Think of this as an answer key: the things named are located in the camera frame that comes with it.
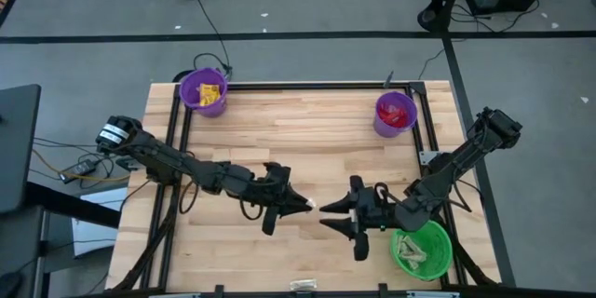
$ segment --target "green bowl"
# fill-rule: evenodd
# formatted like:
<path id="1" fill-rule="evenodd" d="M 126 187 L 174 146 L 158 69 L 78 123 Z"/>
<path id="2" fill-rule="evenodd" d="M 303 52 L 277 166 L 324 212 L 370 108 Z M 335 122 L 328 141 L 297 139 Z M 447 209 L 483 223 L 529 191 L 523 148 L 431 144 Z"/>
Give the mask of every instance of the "green bowl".
<path id="1" fill-rule="evenodd" d="M 427 254 L 427 260 L 413 270 L 407 261 L 398 256 L 398 237 L 410 237 L 422 251 Z M 451 240 L 447 232 L 434 221 L 428 221 L 416 232 L 396 230 L 391 238 L 391 255 L 403 271 L 418 279 L 430 281 L 439 278 L 447 272 L 454 257 Z"/>

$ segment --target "black stand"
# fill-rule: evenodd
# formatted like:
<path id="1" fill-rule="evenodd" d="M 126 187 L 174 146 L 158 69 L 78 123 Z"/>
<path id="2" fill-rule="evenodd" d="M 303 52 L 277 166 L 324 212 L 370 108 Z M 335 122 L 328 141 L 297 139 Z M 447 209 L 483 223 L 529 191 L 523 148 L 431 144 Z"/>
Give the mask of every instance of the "black stand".
<path id="1" fill-rule="evenodd" d="M 102 205 L 81 200 L 75 196 L 65 195 L 45 186 L 27 182 L 25 206 L 34 205 L 39 205 L 44 210 L 57 214 L 115 229 L 118 229 L 120 223 L 120 212 L 117 210 L 108 209 Z"/>

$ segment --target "yellow bag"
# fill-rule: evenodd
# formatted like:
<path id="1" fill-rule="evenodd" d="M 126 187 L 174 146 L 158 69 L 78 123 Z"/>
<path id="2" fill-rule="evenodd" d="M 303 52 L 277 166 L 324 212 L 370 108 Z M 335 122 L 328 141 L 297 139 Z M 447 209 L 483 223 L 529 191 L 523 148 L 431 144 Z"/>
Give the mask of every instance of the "yellow bag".
<path id="1" fill-rule="evenodd" d="M 201 107 L 209 106 L 220 99 L 219 85 L 201 84 L 196 90 L 201 96 L 201 101 L 198 104 Z"/>

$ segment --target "yellow cable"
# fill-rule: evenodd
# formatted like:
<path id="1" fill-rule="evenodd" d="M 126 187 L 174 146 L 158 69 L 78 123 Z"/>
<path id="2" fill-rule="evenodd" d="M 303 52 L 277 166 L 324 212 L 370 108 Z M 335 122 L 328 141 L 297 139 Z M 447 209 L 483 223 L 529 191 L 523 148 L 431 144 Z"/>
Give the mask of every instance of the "yellow cable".
<path id="1" fill-rule="evenodd" d="M 95 181 L 95 182 L 119 182 L 119 181 L 124 181 L 126 180 L 128 177 L 130 177 L 130 175 L 126 175 L 126 176 L 122 176 L 122 177 L 118 177 L 118 178 L 95 178 L 95 177 L 89 177 L 89 176 L 80 176 L 80 175 L 75 175 L 72 173 L 68 173 L 68 172 L 64 172 L 64 171 L 60 171 L 54 167 L 52 167 L 42 156 L 41 154 L 39 154 L 37 152 L 37 150 L 32 149 L 32 152 L 39 157 L 39 160 L 41 160 L 42 163 L 44 163 L 44 165 L 46 165 L 46 167 L 48 167 L 50 170 L 56 172 L 56 173 L 61 173 L 66 177 L 71 177 L 71 178 L 78 178 L 78 179 L 82 179 L 82 180 L 88 180 L 88 181 Z"/>

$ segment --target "red item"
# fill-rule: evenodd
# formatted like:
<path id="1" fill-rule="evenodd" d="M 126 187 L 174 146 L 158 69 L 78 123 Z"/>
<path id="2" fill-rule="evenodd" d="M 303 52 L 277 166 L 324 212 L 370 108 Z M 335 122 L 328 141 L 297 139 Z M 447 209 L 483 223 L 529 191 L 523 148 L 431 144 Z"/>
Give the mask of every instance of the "red item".
<path id="1" fill-rule="evenodd" d="M 395 128 L 405 127 L 406 122 L 408 121 L 408 114 L 406 111 L 403 108 L 396 109 L 394 106 L 387 108 L 385 105 L 381 105 L 379 108 L 379 116 L 383 122 Z"/>

